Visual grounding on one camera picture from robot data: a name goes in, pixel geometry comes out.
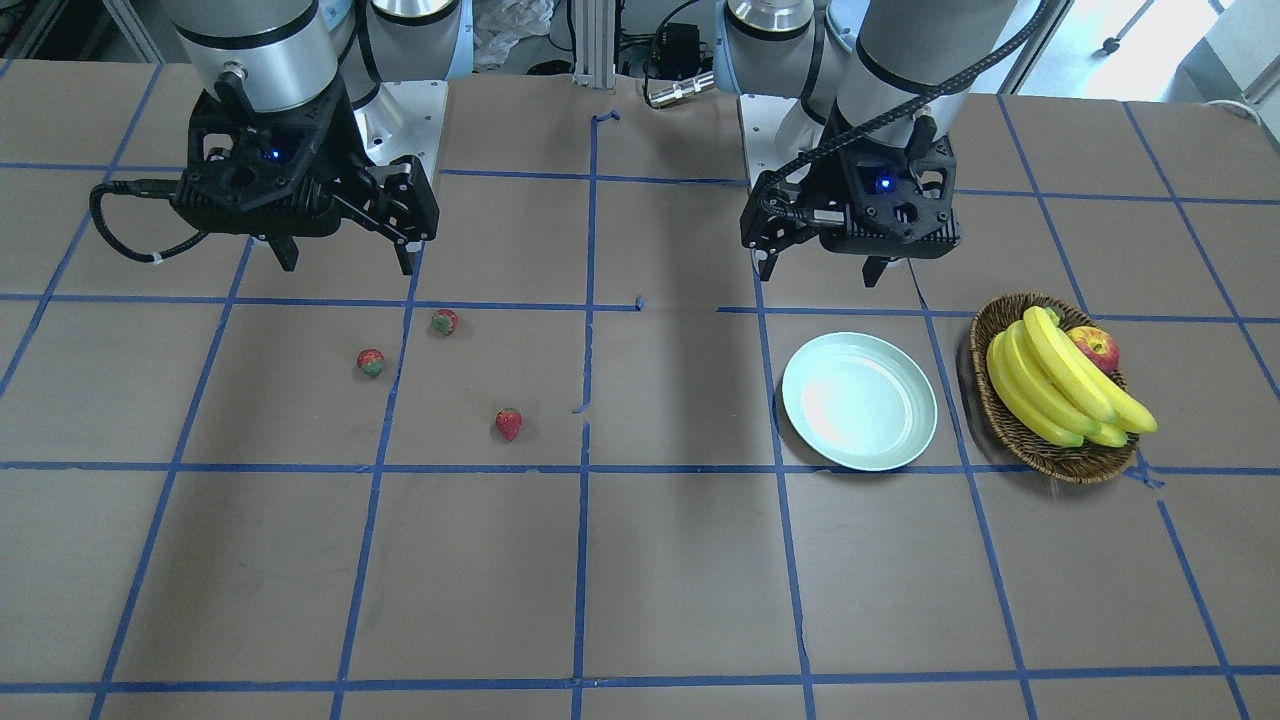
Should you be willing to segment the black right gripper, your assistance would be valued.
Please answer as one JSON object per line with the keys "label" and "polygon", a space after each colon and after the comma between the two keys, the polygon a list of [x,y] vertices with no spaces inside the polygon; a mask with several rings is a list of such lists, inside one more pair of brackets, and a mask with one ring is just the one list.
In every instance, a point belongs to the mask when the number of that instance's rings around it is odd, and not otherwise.
{"label": "black right gripper", "polygon": [[297,266],[294,237],[334,234],[346,220],[388,238],[406,277],[417,245],[436,236],[422,163],[374,164],[338,78],[297,108],[259,111],[244,78],[219,76],[191,113],[187,152],[170,205],[197,231],[269,236],[283,272]]}

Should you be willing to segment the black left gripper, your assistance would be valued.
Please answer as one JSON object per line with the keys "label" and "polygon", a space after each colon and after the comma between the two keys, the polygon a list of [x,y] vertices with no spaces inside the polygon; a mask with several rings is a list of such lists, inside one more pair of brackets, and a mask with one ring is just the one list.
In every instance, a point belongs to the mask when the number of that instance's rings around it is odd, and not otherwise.
{"label": "black left gripper", "polygon": [[867,256],[874,288],[899,259],[937,259],[963,242],[954,210],[956,158],[931,110],[905,124],[901,147],[865,137],[780,178],[760,174],[740,215],[740,241],[768,282],[786,249],[818,240],[831,252]]}

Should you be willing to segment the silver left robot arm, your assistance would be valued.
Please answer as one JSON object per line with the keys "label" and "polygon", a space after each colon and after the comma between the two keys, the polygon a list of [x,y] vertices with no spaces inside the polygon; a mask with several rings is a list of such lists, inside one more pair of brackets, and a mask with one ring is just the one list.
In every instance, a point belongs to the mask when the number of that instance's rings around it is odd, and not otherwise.
{"label": "silver left robot arm", "polygon": [[782,160],[751,172],[741,242],[768,281],[817,240],[863,259],[865,286],[900,260],[963,241],[950,138],[965,99],[1032,32],[1006,35],[1012,1],[721,1],[716,85],[794,101]]}

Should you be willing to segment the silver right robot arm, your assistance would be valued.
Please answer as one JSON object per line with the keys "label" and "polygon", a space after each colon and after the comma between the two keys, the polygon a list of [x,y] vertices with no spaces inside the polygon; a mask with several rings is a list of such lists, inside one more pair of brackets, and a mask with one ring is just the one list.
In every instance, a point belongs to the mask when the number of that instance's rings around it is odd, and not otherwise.
{"label": "silver right robot arm", "polygon": [[474,68],[470,1],[166,1],[204,87],[166,200],[294,269],[300,238],[351,222],[410,275],[436,236],[448,83]]}

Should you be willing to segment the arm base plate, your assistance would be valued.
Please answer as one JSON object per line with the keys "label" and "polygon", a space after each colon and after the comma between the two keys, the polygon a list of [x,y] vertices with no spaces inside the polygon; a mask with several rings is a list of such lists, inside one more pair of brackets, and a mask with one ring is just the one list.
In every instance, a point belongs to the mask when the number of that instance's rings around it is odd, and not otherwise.
{"label": "arm base plate", "polygon": [[443,79],[384,83],[355,119],[372,164],[385,167],[403,156],[419,159],[425,174],[436,174],[449,83]]}
{"label": "arm base plate", "polygon": [[837,96],[808,99],[745,94],[739,97],[748,184],[820,143]]}

